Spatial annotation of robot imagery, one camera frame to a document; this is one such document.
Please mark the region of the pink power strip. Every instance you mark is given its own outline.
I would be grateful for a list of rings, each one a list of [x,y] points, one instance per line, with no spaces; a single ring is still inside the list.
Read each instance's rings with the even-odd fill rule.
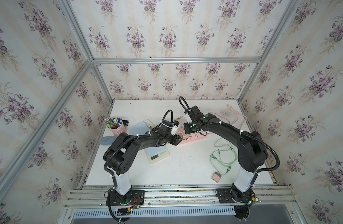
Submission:
[[[185,134],[184,132],[179,132],[178,135],[182,137],[182,141],[179,143],[179,145],[191,143],[195,141],[200,141],[205,139],[207,136],[201,135],[199,133],[194,134]]]

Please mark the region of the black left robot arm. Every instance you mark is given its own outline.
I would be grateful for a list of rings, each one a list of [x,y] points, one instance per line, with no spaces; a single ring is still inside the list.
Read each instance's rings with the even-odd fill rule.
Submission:
[[[162,147],[166,144],[177,146],[182,137],[177,134],[179,122],[173,119],[173,111],[168,110],[160,123],[145,134],[129,135],[121,133],[103,156],[104,170],[114,183],[114,191],[121,196],[131,194],[132,185],[128,170],[131,168],[138,152],[150,147]]]

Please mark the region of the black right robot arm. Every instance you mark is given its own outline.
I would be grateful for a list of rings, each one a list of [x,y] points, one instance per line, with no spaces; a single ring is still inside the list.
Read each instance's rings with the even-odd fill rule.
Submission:
[[[178,100],[184,108],[187,119],[184,123],[187,134],[211,132],[237,147],[240,169],[232,185],[232,192],[245,195],[261,172],[274,171],[279,168],[279,156],[262,140],[258,132],[250,133],[236,128],[210,113],[204,115],[197,106],[190,107],[183,97],[179,97]]]

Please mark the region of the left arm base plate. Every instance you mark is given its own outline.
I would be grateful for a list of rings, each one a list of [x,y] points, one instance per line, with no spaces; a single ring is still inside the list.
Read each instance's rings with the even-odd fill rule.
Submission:
[[[145,191],[130,189],[126,195],[119,194],[116,189],[108,191],[106,206],[128,206],[138,209],[144,204]]]

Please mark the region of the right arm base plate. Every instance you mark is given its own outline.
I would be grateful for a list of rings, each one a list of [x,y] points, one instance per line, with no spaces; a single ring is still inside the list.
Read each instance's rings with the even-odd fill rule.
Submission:
[[[219,203],[252,204],[255,201],[255,193],[250,188],[246,192],[240,192],[237,188],[216,189],[215,194]]]

